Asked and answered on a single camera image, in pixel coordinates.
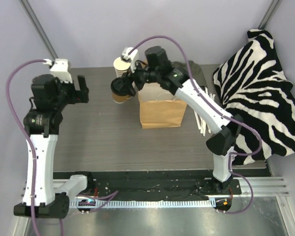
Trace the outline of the brown paper bag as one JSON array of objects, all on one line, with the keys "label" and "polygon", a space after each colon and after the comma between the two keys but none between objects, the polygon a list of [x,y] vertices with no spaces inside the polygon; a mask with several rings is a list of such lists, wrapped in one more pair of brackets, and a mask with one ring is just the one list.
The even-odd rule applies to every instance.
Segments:
[{"label": "brown paper bag", "polygon": [[138,91],[143,129],[180,127],[187,103],[164,90],[158,83],[145,84]]}]

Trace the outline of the white paper cup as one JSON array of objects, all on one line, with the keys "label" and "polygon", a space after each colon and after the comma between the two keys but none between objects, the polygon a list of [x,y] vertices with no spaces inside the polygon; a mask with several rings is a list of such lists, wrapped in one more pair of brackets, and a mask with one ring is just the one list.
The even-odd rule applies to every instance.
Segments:
[{"label": "white paper cup", "polygon": [[128,94],[117,94],[114,92],[112,93],[113,101],[118,104],[122,104],[128,101],[129,99],[131,99],[132,97],[133,97],[132,95],[128,95]]}]

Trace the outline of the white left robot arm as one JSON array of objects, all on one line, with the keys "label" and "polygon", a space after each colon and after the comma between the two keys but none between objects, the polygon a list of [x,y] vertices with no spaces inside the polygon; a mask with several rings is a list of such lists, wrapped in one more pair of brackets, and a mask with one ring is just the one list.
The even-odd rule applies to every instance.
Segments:
[{"label": "white left robot arm", "polygon": [[82,193],[90,196],[95,182],[90,172],[75,172],[60,187],[53,187],[54,154],[66,105],[88,103],[89,89],[85,77],[78,76],[79,89],[73,83],[44,74],[33,79],[31,91],[34,109],[23,124],[31,143],[28,144],[28,174],[21,203],[14,206],[16,216],[64,219],[70,201]]}]

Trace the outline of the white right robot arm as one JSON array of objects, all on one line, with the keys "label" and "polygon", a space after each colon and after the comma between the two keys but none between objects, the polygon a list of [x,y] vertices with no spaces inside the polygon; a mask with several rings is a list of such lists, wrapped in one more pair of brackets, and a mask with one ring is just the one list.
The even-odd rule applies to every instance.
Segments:
[{"label": "white right robot arm", "polygon": [[231,120],[242,121],[242,118],[233,117],[215,103],[183,67],[174,66],[168,60],[166,51],[160,46],[145,51],[145,65],[141,65],[137,54],[136,49],[130,48],[124,50],[122,55],[122,59],[130,63],[130,78],[137,89],[141,90],[147,83],[158,83],[162,89],[186,102],[213,132],[206,141],[207,148],[213,154],[212,188],[217,194],[224,194],[233,179],[229,155],[240,132],[240,126]]}]

